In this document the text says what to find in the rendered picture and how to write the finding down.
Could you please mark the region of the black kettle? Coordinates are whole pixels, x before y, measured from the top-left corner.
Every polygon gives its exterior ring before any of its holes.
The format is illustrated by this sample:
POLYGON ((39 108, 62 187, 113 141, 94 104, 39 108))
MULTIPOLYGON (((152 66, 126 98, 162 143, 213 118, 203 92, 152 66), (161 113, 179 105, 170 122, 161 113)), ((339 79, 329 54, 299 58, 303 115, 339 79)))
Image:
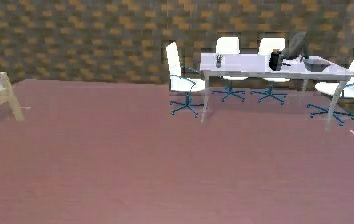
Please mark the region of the black kettle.
POLYGON ((273 71, 280 71, 284 56, 278 49, 274 49, 270 54, 269 67, 273 71))

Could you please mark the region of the white office table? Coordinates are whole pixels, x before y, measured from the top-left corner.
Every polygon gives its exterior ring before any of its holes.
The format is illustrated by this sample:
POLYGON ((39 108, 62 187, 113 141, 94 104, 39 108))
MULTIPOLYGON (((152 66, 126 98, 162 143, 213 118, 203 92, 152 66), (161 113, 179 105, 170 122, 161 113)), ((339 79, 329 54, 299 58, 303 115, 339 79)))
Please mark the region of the white office table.
POLYGON ((217 68, 215 53, 202 53, 200 70, 205 77, 205 95, 201 121, 205 120, 208 101, 211 96, 209 86, 209 79, 211 77, 230 75, 235 77, 245 76, 254 78, 301 79, 304 81, 337 81, 339 84, 335 89, 333 98, 329 104, 329 111, 326 119, 325 129, 328 130, 340 94, 348 81, 354 77, 354 72, 334 63, 330 63, 330 65, 321 72, 311 72, 305 68, 304 63, 300 62, 293 62, 289 67, 282 68, 280 71, 273 71, 269 68, 268 61, 269 59, 267 56, 259 54, 228 54, 222 58, 221 67, 217 68))

